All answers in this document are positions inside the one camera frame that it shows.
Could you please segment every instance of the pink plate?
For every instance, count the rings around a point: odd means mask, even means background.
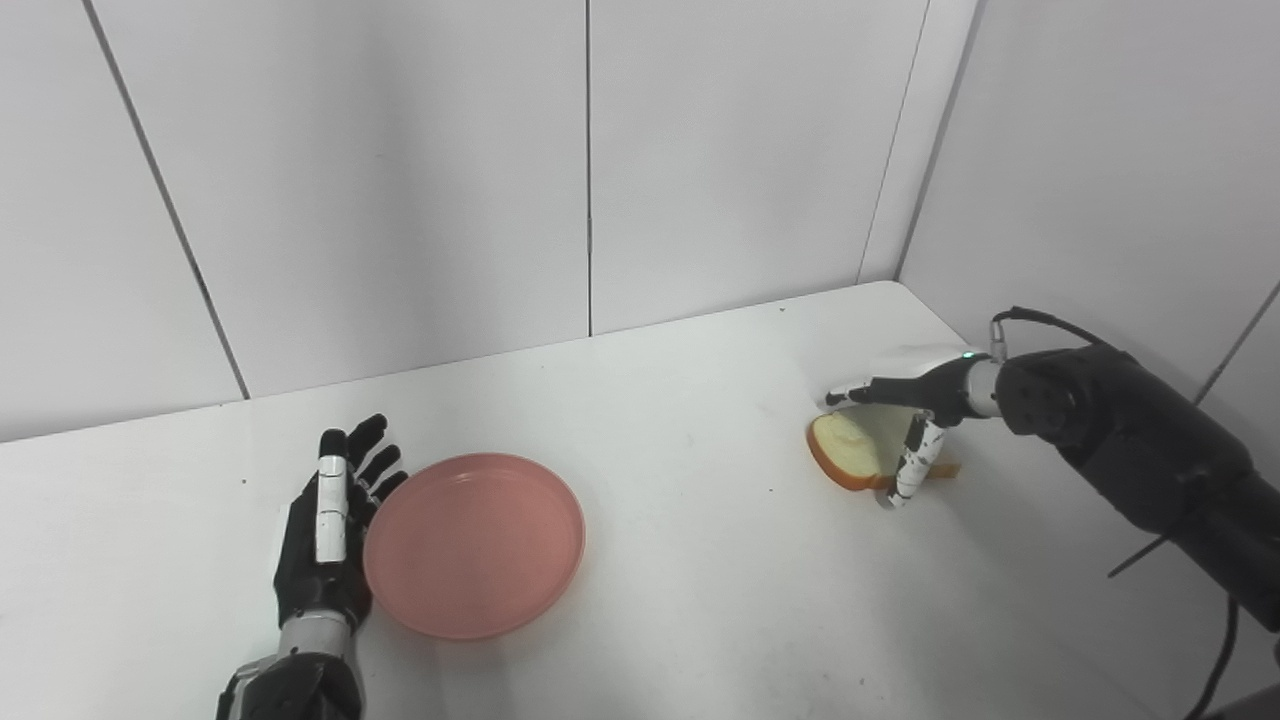
[[[585,539],[582,510],[554,473],[513,455],[461,455],[406,480],[374,515],[365,574],[401,624],[476,641],[545,612]]]

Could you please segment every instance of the white table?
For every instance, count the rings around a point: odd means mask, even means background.
[[[0,446],[3,714],[211,716],[274,648],[282,507],[319,433],[381,411],[411,471],[474,451],[552,468],[588,551],[499,641],[375,610],[369,720],[1180,716],[1220,594],[1174,551],[1106,582],[1144,538],[1047,448],[966,427],[961,478],[897,512],[809,456],[826,386],[955,340],[876,283]],[[1271,679],[1249,623],[1225,694]]]

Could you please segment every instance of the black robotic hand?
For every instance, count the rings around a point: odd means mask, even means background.
[[[302,495],[289,506],[289,520],[274,580],[282,626],[291,616],[315,609],[340,612],[352,632],[369,616],[372,596],[365,580],[365,533],[369,532],[378,507],[407,475],[402,470],[381,478],[401,457],[399,447],[394,445],[383,447],[358,474],[356,470],[383,441],[385,432],[387,418],[374,415],[356,425],[349,436],[344,436],[342,430],[328,430],[321,438],[321,455],[326,452],[325,445],[346,446],[347,557],[342,562],[316,562],[317,473],[311,475]]]
[[[399,460],[394,445],[360,469],[385,432],[387,418],[374,415],[349,437],[333,429],[321,437],[320,470],[289,505],[273,582],[279,650],[232,675],[218,700],[218,720],[361,716],[364,703],[347,653],[372,606],[364,569],[365,533],[381,502],[407,478],[403,471],[383,478]],[[320,515],[324,520],[317,523]]]

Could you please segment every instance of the black cable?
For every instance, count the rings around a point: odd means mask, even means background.
[[[1019,307],[1014,305],[1012,307],[1005,310],[1004,313],[997,313],[991,319],[992,323],[998,323],[1001,320],[1027,320],[1029,323],[1052,325],[1055,328],[1064,329],[1085,342],[1091,342],[1093,345],[1107,345],[1105,340],[1079,325],[1068,323],[1066,320],[1062,320],[1055,315],[1050,315],[1048,313],[1043,313],[1041,310],[1032,310],[1030,307]]]
[[[1217,653],[1217,661],[1213,662],[1213,669],[1208,673],[1208,680],[1204,683],[1204,689],[1201,692],[1201,698],[1196,701],[1196,706],[1192,711],[1187,714],[1183,720],[1199,720],[1204,716],[1204,711],[1208,708],[1208,703],[1213,702],[1213,693],[1217,692],[1217,683],[1222,679],[1222,674],[1226,673],[1226,664],[1231,661],[1231,653],[1235,652],[1235,632],[1240,625],[1240,603],[1235,602],[1234,597],[1226,598],[1226,637],[1222,638],[1222,650]]]

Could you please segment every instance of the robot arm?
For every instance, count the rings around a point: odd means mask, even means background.
[[[1280,492],[1258,477],[1240,441],[1199,407],[1133,356],[1084,336],[1091,345],[1001,363],[1004,334],[993,333],[997,357],[952,354],[914,378],[873,377],[841,388],[828,405],[905,405],[940,427],[1002,418],[1015,434],[1055,446],[1125,519],[1180,547],[1263,626],[1280,632]]]
[[[352,635],[372,596],[364,573],[365,532],[406,479],[379,478],[399,459],[389,445],[357,477],[383,439],[387,419],[374,415],[352,430],[320,438],[316,474],[289,506],[275,571],[280,641],[274,655],[238,669],[218,698],[216,720],[358,720],[364,710],[348,664]]]

